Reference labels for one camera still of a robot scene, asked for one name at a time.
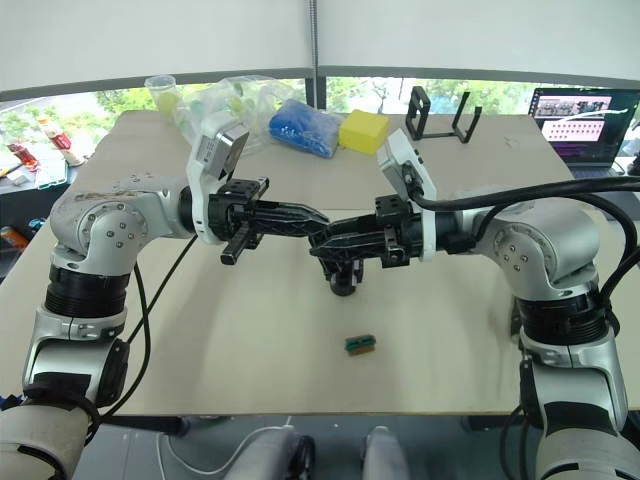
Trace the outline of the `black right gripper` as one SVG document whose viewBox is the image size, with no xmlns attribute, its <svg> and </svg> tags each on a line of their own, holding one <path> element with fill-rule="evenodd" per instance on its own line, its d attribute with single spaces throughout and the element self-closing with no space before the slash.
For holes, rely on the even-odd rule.
<svg viewBox="0 0 640 480">
<path fill-rule="evenodd" d="M 382 255 L 382 267 L 394 268 L 408 266 L 412 258 L 423 253 L 421 215 L 399 195 L 377 197 L 375 215 L 333 221 L 324 233 L 326 240 L 312 246 L 309 253 L 326 261 L 353 261 Z"/>
</svg>

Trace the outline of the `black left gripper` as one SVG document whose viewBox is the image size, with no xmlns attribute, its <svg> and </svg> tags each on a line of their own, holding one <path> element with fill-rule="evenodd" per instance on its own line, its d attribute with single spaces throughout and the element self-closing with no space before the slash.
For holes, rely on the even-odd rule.
<svg viewBox="0 0 640 480">
<path fill-rule="evenodd" d="M 231 179 L 209 195 L 209 227 L 226 243 L 220 255 L 224 265 L 235 265 L 246 249 L 255 250 L 263 235 L 309 237 L 330 223 L 304 204 L 260 200 L 268 188 L 266 177 Z"/>
</svg>

